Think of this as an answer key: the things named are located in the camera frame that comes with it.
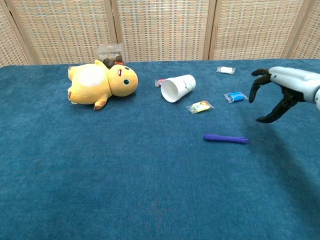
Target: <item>robot finger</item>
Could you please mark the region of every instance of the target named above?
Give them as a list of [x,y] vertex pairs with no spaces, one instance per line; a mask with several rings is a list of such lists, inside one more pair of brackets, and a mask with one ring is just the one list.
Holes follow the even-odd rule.
[[267,68],[259,68],[251,73],[252,76],[266,75],[266,74],[269,74],[269,69]]
[[297,103],[297,100],[285,95],[271,113],[269,113],[267,116],[258,117],[256,121],[259,123],[270,124],[281,118],[291,107],[295,106]]
[[257,91],[259,90],[260,86],[266,85],[268,83],[271,83],[269,74],[265,74],[264,76],[256,79],[253,82],[251,89],[250,89],[249,103],[252,103],[255,100]]

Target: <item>stuffed animal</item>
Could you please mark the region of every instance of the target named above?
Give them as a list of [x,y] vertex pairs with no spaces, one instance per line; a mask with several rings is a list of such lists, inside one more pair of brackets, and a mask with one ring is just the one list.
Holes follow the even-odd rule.
[[112,95],[125,97],[138,87],[138,76],[131,68],[115,64],[110,69],[95,60],[68,69],[71,87],[68,99],[72,104],[94,104],[94,110],[101,109]]

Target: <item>wicker room divider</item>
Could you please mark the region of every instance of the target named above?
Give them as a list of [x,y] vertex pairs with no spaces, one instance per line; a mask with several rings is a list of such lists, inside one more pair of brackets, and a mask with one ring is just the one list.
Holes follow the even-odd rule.
[[108,43],[127,62],[320,58],[320,0],[0,3],[0,67],[91,63]]

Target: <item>paper cup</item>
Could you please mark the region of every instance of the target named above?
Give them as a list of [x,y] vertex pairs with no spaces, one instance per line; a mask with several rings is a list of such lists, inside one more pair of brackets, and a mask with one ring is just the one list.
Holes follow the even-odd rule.
[[174,103],[196,87],[196,80],[191,75],[170,77],[161,84],[161,94],[165,100]]

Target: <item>robotic hand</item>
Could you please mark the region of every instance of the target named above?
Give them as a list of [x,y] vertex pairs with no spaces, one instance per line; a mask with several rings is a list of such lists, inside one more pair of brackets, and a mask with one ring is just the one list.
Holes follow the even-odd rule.
[[298,102],[316,104],[320,111],[320,74],[301,69],[275,66],[269,69],[257,69],[252,72],[253,76],[263,75],[256,79],[250,90],[249,102],[255,100],[261,85],[271,82],[282,88],[283,99],[275,106],[267,116],[257,118],[260,123],[269,124],[285,114]]

